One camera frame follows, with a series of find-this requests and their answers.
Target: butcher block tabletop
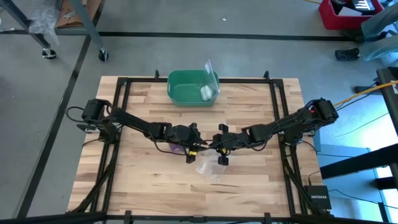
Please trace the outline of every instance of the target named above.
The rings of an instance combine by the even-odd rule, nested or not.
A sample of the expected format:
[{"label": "butcher block tabletop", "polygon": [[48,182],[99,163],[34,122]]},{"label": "butcher block tabletop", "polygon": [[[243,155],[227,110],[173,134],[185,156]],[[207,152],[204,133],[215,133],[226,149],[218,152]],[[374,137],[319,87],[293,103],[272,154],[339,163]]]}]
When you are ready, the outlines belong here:
[{"label": "butcher block tabletop", "polygon": [[[112,102],[117,80],[118,77],[102,77],[96,97]],[[289,113],[296,112],[304,106],[299,80],[283,80]],[[219,133],[221,123],[228,125],[230,132],[240,132],[246,126],[274,121],[268,84],[220,83],[220,90],[212,107],[179,108],[167,96],[166,83],[131,83],[126,111],[148,122],[169,122],[174,126],[195,122],[202,139]],[[277,100],[283,117],[279,91]],[[98,134],[87,134],[85,141],[96,138]],[[312,143],[312,138],[304,140]],[[158,145],[170,150],[166,143]],[[98,141],[83,148],[69,210],[77,207],[94,186],[102,150],[103,143]],[[311,146],[299,144],[297,157],[303,185],[308,185],[308,175],[319,170],[317,156]],[[194,163],[187,164],[184,156],[159,152],[143,134],[123,127],[108,214],[123,215],[131,210],[134,215],[263,217],[269,212],[272,217],[290,216],[276,135],[263,151],[233,151],[218,183],[196,171],[200,161],[200,154]],[[322,184],[320,173],[311,175],[311,181]],[[296,212],[300,213],[294,184],[292,189]],[[104,187],[97,210],[101,210],[103,195]]]}]

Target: green plastic bin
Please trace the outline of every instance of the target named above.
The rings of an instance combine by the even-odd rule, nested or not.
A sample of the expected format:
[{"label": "green plastic bin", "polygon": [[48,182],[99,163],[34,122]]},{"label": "green plastic bin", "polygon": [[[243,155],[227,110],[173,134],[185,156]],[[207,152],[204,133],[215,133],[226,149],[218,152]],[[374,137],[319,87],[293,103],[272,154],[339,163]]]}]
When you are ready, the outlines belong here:
[{"label": "green plastic bin", "polygon": [[[217,81],[218,75],[213,72]],[[212,106],[216,101],[218,93],[211,100],[203,101],[200,88],[206,79],[204,70],[179,70],[170,73],[167,79],[167,94],[175,106]]]}]

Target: red bin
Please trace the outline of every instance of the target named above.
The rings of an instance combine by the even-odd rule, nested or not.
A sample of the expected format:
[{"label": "red bin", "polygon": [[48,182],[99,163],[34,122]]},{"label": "red bin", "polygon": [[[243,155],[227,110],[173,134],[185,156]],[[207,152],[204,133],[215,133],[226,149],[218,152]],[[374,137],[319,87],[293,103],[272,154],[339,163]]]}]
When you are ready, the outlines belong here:
[{"label": "red bin", "polygon": [[[371,0],[376,14],[383,10],[378,0]],[[339,16],[336,15],[331,0],[323,0],[319,5],[323,25],[328,30],[360,29],[361,23],[370,19],[372,16]]]}]

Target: concrete floor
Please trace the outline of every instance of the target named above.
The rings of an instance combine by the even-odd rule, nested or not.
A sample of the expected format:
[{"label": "concrete floor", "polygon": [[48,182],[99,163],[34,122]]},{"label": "concrete floor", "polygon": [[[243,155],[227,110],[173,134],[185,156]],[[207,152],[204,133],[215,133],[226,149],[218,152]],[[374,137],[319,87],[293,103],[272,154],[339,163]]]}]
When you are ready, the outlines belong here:
[{"label": "concrete floor", "polygon": [[[26,3],[15,2],[28,13]],[[107,1],[98,30],[338,35],[323,28],[317,7],[301,0]],[[0,12],[0,17],[3,27],[18,27],[6,12]],[[58,38],[61,44],[54,47],[58,59],[44,60],[40,46],[28,35],[0,34],[0,100],[3,103],[0,109],[3,124],[0,129],[3,142],[0,219],[15,215],[84,41],[84,37]],[[96,46],[90,45],[69,106],[84,106],[88,99],[94,98],[103,75],[153,76],[158,69],[161,75],[167,76],[173,70],[201,69],[208,59],[221,77],[261,77],[268,70],[273,78],[299,78],[305,101],[322,96],[336,102],[351,96],[353,86],[370,85],[376,69],[393,62],[337,62],[334,50],[356,47],[351,42],[143,37],[105,37],[103,40],[109,50],[109,62],[100,62]],[[340,112],[336,125],[322,129],[322,143],[363,147],[358,145],[362,142],[358,140],[358,133],[344,138],[336,135],[351,131],[385,111],[380,96],[370,96],[356,106],[347,107]],[[75,123],[68,119],[62,121],[30,216],[65,211],[84,137]],[[343,209],[352,205],[347,199],[332,203],[337,205],[336,212],[340,211],[336,216],[369,219],[358,216],[354,210]]]}]

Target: plastic bag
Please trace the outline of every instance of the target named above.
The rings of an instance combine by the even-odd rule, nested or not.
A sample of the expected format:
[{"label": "plastic bag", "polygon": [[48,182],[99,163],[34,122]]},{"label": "plastic bag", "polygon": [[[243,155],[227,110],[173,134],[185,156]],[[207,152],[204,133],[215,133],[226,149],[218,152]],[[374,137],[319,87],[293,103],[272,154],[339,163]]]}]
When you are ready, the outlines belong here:
[{"label": "plastic bag", "polygon": [[205,78],[200,88],[200,94],[203,101],[210,101],[220,94],[220,87],[218,86],[210,60],[206,62],[205,69]]},{"label": "plastic bag", "polygon": [[201,161],[196,168],[196,171],[204,175],[212,183],[218,184],[224,174],[226,166],[218,164],[218,157],[220,156],[214,150],[207,150],[203,152]]},{"label": "plastic bag", "polygon": [[60,42],[55,33],[55,24],[60,14],[62,0],[34,0],[32,1],[32,13],[29,32],[35,34],[47,34],[53,38],[55,44]]}]

